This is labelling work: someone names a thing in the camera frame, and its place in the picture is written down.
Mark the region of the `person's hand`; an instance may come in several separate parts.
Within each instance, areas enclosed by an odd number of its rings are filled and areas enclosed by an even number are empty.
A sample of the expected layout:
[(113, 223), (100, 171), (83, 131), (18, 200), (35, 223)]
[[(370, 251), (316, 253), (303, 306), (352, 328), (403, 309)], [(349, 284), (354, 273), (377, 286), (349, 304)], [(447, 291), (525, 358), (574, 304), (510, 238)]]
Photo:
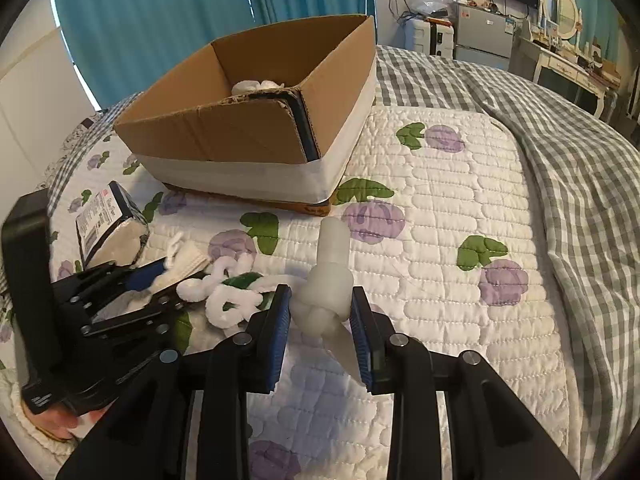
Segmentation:
[(73, 438), (82, 439), (107, 411), (101, 408), (85, 415), (76, 416), (62, 404), (54, 404), (39, 414), (29, 411), (23, 405), (27, 419), (46, 436), (58, 440), (68, 441)]

